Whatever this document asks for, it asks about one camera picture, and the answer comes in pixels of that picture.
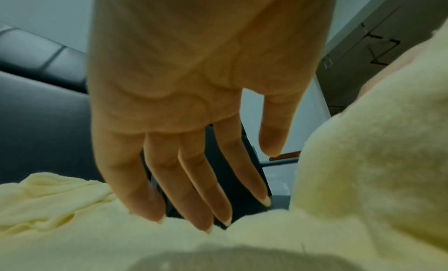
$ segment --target wooden edge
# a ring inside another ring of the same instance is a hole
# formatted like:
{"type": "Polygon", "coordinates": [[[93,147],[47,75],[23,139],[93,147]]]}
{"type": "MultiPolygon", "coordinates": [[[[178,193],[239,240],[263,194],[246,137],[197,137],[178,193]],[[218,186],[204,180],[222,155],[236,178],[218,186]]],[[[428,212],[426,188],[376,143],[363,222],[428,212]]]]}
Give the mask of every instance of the wooden edge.
{"type": "Polygon", "coordinates": [[[300,153],[301,153],[301,151],[294,151],[294,152],[280,154],[277,157],[270,157],[269,161],[277,161],[277,160],[283,160],[283,159],[299,157],[300,153]]]}

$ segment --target fingernail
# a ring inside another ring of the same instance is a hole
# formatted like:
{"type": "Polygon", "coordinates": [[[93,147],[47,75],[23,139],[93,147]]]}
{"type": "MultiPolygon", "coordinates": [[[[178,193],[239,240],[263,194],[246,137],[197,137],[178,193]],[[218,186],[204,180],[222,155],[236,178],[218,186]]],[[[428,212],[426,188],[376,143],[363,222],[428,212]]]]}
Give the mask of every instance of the fingernail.
{"type": "Polygon", "coordinates": [[[213,225],[212,225],[208,230],[206,230],[205,232],[206,232],[207,234],[210,234],[212,230],[213,230],[213,225]]]}
{"type": "Polygon", "coordinates": [[[227,221],[223,223],[226,227],[229,227],[232,224],[232,217],[230,217],[227,221]]]}
{"type": "Polygon", "coordinates": [[[163,221],[165,221],[165,218],[166,218],[167,216],[166,215],[163,215],[163,217],[160,219],[160,220],[158,220],[157,222],[160,224],[160,225],[162,225],[162,223],[163,223],[163,221]]]}
{"type": "Polygon", "coordinates": [[[266,198],[264,200],[259,200],[259,202],[266,207],[271,206],[271,198],[269,198],[269,196],[266,196],[266,198]]]}

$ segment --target yellow blanket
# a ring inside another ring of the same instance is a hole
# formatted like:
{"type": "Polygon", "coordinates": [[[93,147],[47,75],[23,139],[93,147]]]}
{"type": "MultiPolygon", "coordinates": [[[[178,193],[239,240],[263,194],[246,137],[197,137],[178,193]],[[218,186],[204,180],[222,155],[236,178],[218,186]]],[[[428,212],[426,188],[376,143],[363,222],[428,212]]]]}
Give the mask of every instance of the yellow blanket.
{"type": "Polygon", "coordinates": [[[448,270],[448,24],[303,149],[290,210],[210,235],[96,181],[0,186],[0,270],[448,270]]]}

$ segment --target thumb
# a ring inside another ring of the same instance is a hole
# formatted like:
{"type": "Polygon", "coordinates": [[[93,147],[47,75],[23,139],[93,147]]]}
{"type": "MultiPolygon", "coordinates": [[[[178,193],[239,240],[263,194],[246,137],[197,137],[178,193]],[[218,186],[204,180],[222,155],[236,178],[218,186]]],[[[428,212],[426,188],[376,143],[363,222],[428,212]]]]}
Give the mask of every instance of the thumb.
{"type": "Polygon", "coordinates": [[[264,154],[270,157],[281,154],[302,96],[303,92],[265,95],[259,133],[259,144],[264,154]]]}

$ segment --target finger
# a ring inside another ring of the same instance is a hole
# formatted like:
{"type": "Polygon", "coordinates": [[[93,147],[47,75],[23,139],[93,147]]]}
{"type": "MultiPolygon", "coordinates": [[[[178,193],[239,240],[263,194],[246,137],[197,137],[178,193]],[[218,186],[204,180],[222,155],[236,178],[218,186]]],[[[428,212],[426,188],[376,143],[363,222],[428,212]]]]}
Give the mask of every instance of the finger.
{"type": "Polygon", "coordinates": [[[114,133],[92,123],[95,161],[104,180],[133,214],[160,222],[166,205],[151,186],[140,160],[144,137],[114,133]]]}
{"type": "Polygon", "coordinates": [[[179,160],[199,195],[224,225],[232,222],[232,207],[205,158],[205,129],[181,135],[179,160]]]}
{"type": "Polygon", "coordinates": [[[281,154],[301,97],[302,93],[265,96],[259,144],[267,156],[276,157],[281,154]]]}
{"type": "Polygon", "coordinates": [[[213,124],[219,149],[239,181],[262,204],[270,206],[267,187],[252,164],[251,158],[241,140],[241,119],[239,114],[213,124]]]}
{"type": "Polygon", "coordinates": [[[196,228],[208,231],[213,226],[213,213],[182,168],[179,149],[178,134],[148,133],[144,144],[145,161],[177,211],[196,228]]]}

